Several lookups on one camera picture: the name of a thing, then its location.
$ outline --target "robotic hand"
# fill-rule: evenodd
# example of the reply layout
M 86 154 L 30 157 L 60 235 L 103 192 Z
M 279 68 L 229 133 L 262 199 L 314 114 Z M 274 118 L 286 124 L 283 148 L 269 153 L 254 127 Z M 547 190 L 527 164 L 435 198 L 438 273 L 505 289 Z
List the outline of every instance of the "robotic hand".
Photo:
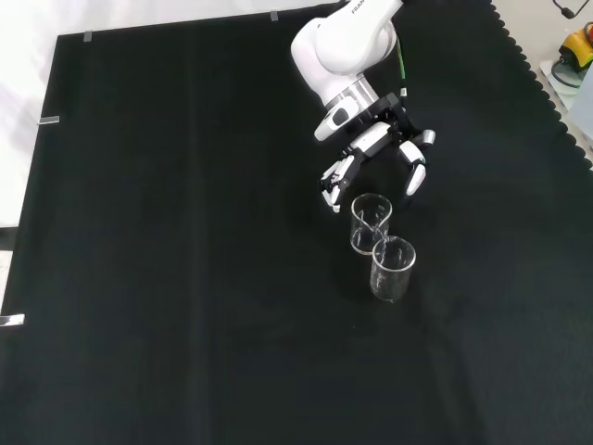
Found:
M 292 43 L 298 70 L 328 110 L 315 137 L 324 141 L 344 127 L 371 125 L 322 177 L 322 195 L 335 212 L 360 166 L 386 146 L 397 144 L 410 166 L 406 197 L 426 176 L 421 149 L 434 143 L 435 132 L 417 130 L 396 96 L 380 99 L 364 77 L 366 69 L 394 49 L 397 36 L 391 18 L 401 6 L 401 0 L 353 0 L 327 19 L 310 21 Z

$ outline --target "black tablecloth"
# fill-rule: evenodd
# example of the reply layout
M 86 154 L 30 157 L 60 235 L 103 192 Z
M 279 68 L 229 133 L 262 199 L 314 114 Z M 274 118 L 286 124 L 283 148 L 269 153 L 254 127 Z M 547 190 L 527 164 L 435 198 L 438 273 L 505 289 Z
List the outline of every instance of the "black tablecloth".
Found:
M 396 23 L 429 175 L 373 300 L 290 44 L 332 6 L 60 36 L 0 333 L 2 444 L 593 441 L 593 184 L 483 1 Z M 369 70 L 380 95 L 397 58 Z M 352 193 L 396 197 L 374 162 Z

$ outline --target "green cable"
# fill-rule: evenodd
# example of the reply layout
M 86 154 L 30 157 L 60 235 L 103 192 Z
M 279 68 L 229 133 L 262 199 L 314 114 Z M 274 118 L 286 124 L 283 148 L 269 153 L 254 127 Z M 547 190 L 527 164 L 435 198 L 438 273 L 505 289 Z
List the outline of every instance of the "green cable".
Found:
M 399 44 L 399 36 L 397 37 L 397 55 L 399 57 L 399 70 L 401 71 L 401 80 L 406 80 L 406 69 L 404 68 L 404 57 L 401 55 L 401 45 Z

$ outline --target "black cable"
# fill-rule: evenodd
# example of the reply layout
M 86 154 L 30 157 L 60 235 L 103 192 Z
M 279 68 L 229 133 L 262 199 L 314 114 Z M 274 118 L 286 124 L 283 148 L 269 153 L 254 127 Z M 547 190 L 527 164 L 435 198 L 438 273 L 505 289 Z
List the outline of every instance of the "black cable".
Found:
M 562 85 L 566 85 L 566 86 L 569 86 L 571 88 L 576 88 L 576 89 L 580 88 L 581 85 L 575 85 L 574 83 L 566 82 L 564 79 L 561 79 L 558 74 L 556 74 L 556 67 L 558 67 L 559 65 L 564 64 L 564 63 L 566 63 L 566 62 L 562 58 L 560 60 L 556 60 L 554 62 L 554 64 L 552 65 L 552 77 L 554 79 L 556 79 L 558 82 L 560 82 Z
M 589 2 L 590 2 L 590 0 L 586 0 L 586 2 L 580 7 L 580 9 L 578 11 L 576 11 L 576 14 L 575 14 L 568 7 L 563 7 L 563 6 L 559 5 L 556 0 L 552 0 L 552 3 L 558 7 L 558 9 L 562 12 L 562 15 L 565 16 L 567 19 L 574 19 L 576 16 L 578 16 L 581 13 L 581 11 L 583 10 L 583 8 L 585 6 L 587 6 L 587 4 Z
M 580 8 L 578 11 L 576 11 L 576 14 L 574 14 L 574 16 L 575 16 L 575 17 L 576 17 L 576 16 L 578 16 L 578 15 L 581 13 L 581 11 L 583 10 L 583 8 L 584 8 L 585 6 L 587 6 L 587 3 L 589 3 L 590 1 L 591 1 L 591 0 L 587 0 L 587 1 L 586 1 L 586 2 L 585 2 L 585 3 L 584 3 L 582 6 L 581 6 L 581 8 Z

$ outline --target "glass rim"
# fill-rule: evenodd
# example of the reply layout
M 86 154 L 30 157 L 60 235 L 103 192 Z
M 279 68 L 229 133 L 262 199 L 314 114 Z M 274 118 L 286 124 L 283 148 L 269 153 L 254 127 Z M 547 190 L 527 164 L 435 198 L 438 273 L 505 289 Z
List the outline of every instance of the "glass rim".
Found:
M 364 194 L 360 195 L 359 197 L 355 197 L 354 200 L 352 201 L 352 205 L 350 206 L 350 212 L 352 213 L 352 216 L 354 216 L 354 218 L 356 218 L 361 223 L 363 223 L 364 225 L 366 225 L 367 227 L 369 227 L 369 229 L 372 230 L 372 227 L 370 227 L 370 225 L 366 221 L 364 221 L 361 218 L 359 218 L 359 215 L 357 215 L 356 212 L 354 211 L 354 205 L 356 204 L 356 201 L 358 201 L 362 197 L 379 197 L 380 199 L 386 201 L 387 204 L 389 204 L 389 212 L 387 213 L 387 216 L 385 216 L 381 220 L 381 222 L 379 222 L 377 224 L 377 228 L 378 227 L 381 227 L 383 224 L 385 224 L 385 222 L 387 220 L 389 220 L 389 218 L 391 218 L 391 213 L 393 213 L 393 204 L 391 204 L 391 201 L 389 199 L 387 199 L 386 197 L 384 197 L 383 195 L 379 195 L 377 193 L 364 193 Z
M 411 259 L 411 263 L 408 264 L 406 267 L 404 267 L 402 269 L 389 269 L 388 267 L 385 267 L 383 264 L 381 264 L 379 261 L 377 261 L 377 257 L 376 257 L 376 249 L 377 249 L 377 246 L 379 246 L 379 243 L 388 242 L 388 241 L 395 241 L 395 240 L 403 241 L 403 243 L 407 247 L 411 248 L 411 251 L 414 254 L 413 257 L 412 257 L 412 259 Z M 416 263 L 416 249 L 414 248 L 414 246 L 412 244 L 410 244 L 408 241 L 406 241 L 404 238 L 402 238 L 400 236 L 385 236 L 384 238 L 382 238 L 379 241 L 377 241 L 375 243 L 374 247 L 372 248 L 372 262 L 374 262 L 378 267 L 380 267 L 384 271 L 388 271 L 388 272 L 406 272 L 408 269 L 410 269 Z

